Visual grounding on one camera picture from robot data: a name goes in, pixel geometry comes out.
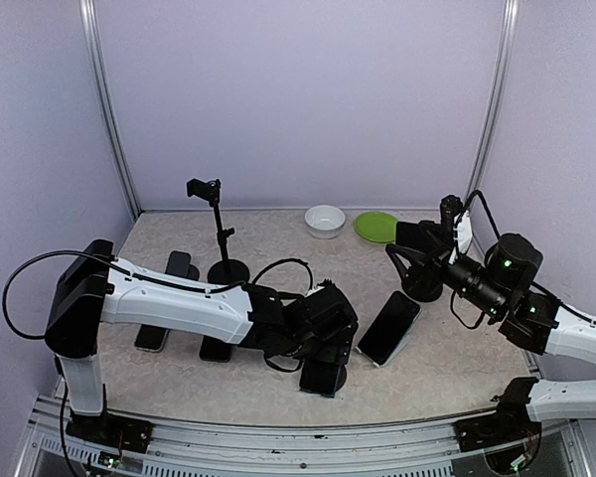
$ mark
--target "phone screen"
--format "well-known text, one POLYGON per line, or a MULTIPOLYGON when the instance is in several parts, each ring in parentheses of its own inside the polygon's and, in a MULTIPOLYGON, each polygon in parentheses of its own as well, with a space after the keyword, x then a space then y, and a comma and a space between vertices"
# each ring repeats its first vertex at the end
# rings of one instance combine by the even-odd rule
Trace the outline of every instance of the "phone screen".
POLYGON ((421 311, 400 291, 394 291, 358 343, 358 349, 378 365, 388 361, 421 311))

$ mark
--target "beige tabletop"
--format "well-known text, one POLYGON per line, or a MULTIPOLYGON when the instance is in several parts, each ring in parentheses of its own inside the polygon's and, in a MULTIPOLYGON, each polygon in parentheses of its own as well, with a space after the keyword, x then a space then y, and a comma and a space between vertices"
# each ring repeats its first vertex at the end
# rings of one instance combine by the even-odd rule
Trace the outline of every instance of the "beige tabletop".
MULTIPOLYGON (((347 295, 360 321, 356 343, 399 289, 399 278, 383 245, 364 241, 354 231, 359 212, 346 211, 342 234, 312 238, 303 212, 224 212, 226 228, 235 227, 229 253, 244 261, 252 276, 287 256, 307 260, 316 282, 331 278, 347 295)), ((411 222, 434 214, 393 212, 411 222)), ((144 214, 120 256, 163 271, 172 250, 193 256, 205 279, 219 260, 214 217, 210 212, 144 214)), ((296 264, 284 264, 261 280, 277 289, 303 292, 308 277, 296 264)), ((377 369, 354 352, 346 385, 335 398, 298 389, 299 373, 266 367, 261 352, 236 348, 228 364, 199 359, 201 337, 171 332, 159 354, 133 347, 135 325, 102 324, 99 354, 112 409, 160 417, 250 425, 340 425, 416 420, 490 408, 490 399, 515 377, 528 376, 522 352, 483 325, 463 328, 448 309, 449 293, 430 304, 410 329, 408 345, 386 367, 377 369)), ((457 310, 474 322, 477 310, 458 300, 457 310)))

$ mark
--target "lavender wall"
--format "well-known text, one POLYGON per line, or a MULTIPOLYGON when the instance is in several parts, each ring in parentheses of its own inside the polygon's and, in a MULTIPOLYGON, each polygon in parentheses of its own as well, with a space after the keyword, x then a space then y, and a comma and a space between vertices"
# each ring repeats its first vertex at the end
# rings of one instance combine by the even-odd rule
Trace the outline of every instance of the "lavender wall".
POLYGON ((436 208, 465 190, 503 0, 97 2, 141 204, 436 208))
MULTIPOLYGON (((129 214, 99 116, 78 2, 0 0, 0 292, 34 254, 122 240, 129 214)), ((44 332, 65 261, 14 285, 11 310, 44 332)), ((43 343, 12 335, 0 312, 0 475, 5 475, 37 393, 55 382, 43 343)))
MULTIPOLYGON (((525 0, 483 190, 502 231, 544 254, 539 282, 596 315, 596 1, 525 0)), ((493 237, 483 214, 476 229, 493 237)), ((555 380, 596 367, 543 359, 555 380)), ((596 460, 596 423, 583 423, 596 460)))

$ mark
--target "green plate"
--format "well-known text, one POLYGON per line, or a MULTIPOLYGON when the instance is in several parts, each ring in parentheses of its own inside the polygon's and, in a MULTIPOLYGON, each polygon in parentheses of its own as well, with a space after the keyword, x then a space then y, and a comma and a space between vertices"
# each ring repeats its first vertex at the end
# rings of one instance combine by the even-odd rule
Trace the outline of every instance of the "green plate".
POLYGON ((356 219, 356 232, 360 237, 375 243, 395 241, 397 219, 385 212, 365 212, 356 219))

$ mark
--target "black tripod stand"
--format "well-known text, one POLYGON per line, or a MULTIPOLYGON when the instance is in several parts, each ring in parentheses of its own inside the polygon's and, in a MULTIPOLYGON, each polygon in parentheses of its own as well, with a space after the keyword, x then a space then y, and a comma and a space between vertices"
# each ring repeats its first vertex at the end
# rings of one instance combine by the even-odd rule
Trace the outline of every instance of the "black tripod stand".
POLYGON ((203 182, 199 179, 193 179, 188 182, 188 197, 199 197, 208 201, 210 207, 215 213, 215 222, 217 223, 217 240, 221 250, 221 261, 215 263, 208 271, 208 282, 217 285, 229 285, 236 281, 249 280, 249 268, 242 261, 229 258, 227 254, 227 238, 234 234, 234 229, 224 229, 221 221, 221 210, 219 202, 221 201, 221 181, 203 182))

